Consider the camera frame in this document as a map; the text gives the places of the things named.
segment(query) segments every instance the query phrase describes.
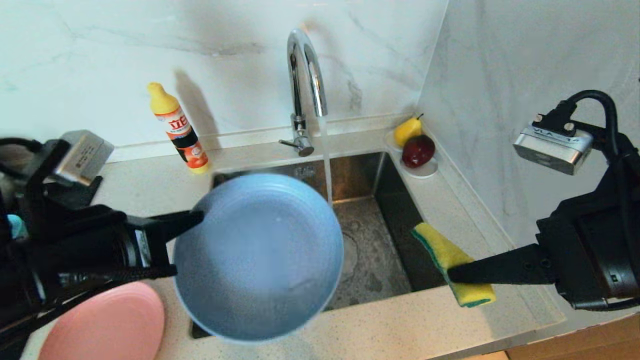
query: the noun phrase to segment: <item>marble wall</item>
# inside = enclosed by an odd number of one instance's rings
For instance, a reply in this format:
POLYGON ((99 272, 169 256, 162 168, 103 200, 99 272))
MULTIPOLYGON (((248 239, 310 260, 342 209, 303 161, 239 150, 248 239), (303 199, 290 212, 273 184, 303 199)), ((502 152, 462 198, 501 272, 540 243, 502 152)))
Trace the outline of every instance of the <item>marble wall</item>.
POLYGON ((288 126, 290 30, 304 23, 332 119, 413 110, 447 0, 3 0, 0 136, 87 128, 165 141, 145 87, 178 95, 203 135, 288 126))
MULTIPOLYGON (((517 245, 560 200, 592 191, 606 164, 593 152, 576 176, 519 158, 512 143, 535 114, 589 88, 618 107, 640 146, 640 2, 451 0, 419 110, 517 245)), ((604 125, 595 101, 576 120, 604 125)))

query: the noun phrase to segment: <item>faucet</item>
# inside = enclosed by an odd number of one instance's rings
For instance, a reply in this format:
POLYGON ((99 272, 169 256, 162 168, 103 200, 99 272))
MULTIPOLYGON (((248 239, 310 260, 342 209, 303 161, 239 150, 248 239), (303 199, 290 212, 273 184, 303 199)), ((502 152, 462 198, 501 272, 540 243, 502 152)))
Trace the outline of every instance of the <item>faucet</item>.
POLYGON ((316 51, 307 34, 301 29, 293 29, 289 34, 289 41, 287 42, 287 62, 289 63, 289 80, 291 82, 291 95, 293 96, 294 109, 293 114, 291 114, 293 142, 285 140, 280 140, 279 142, 295 148, 300 156, 308 156, 313 153, 314 147, 311 145, 311 134, 309 134, 307 129, 307 118, 302 112, 302 103, 300 101, 301 66, 304 68, 311 87, 316 116, 325 116, 327 111, 324 84, 316 51))

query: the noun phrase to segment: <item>water stream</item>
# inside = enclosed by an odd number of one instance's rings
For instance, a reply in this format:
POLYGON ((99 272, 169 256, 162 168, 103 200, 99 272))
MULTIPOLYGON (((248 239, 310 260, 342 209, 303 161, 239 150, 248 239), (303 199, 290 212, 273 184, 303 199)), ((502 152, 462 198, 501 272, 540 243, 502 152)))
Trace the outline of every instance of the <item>water stream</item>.
POLYGON ((318 117, 318 126, 322 136, 322 153, 324 159, 324 176, 326 177, 326 200, 333 207, 333 186, 331 184, 331 166, 329 163, 329 139, 326 134, 326 117, 318 117))

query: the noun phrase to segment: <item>countertop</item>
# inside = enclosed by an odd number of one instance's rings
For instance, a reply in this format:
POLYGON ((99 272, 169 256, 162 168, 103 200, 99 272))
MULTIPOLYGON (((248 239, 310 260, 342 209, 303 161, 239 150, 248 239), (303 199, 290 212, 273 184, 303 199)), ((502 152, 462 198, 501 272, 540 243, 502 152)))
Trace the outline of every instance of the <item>countertop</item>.
MULTIPOLYGON (((331 157, 385 151, 386 130, 329 136, 331 157)), ((299 158, 277 143, 208 151, 212 172, 270 167, 322 158, 316 151, 299 158)), ((392 157, 397 161, 398 154, 392 157)), ((460 179, 444 152, 440 170, 427 179, 403 174, 423 219, 475 258, 509 249, 491 216, 460 179)), ((178 155, 107 164, 95 198, 131 215, 147 217, 190 209, 211 188, 211 174, 192 175, 178 155)), ((170 252, 173 241, 168 244, 170 252)), ((450 354, 562 322, 549 296, 534 286, 495 286, 498 301, 460 308, 446 286, 318 315, 292 336, 265 345, 236 345, 219 338, 194 340, 190 320, 172 279, 148 282, 166 310, 164 338, 157 360, 180 359, 415 359, 450 354)), ((36 359, 53 323, 35 332, 22 359, 36 359)))

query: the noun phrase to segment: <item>stainless steel sink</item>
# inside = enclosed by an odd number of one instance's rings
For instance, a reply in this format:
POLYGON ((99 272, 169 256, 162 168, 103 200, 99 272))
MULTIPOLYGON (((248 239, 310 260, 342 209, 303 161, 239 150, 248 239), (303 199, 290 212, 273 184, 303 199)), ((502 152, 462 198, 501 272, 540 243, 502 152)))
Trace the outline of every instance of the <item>stainless steel sink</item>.
MULTIPOLYGON (((344 235, 344 268, 327 311, 445 284, 424 247, 411 236, 422 221, 386 152, 330 160, 333 209, 344 235)), ((326 197, 320 161, 216 174, 213 186, 237 176, 269 172, 293 176, 326 197)), ((194 324, 192 336, 208 336, 194 324)))

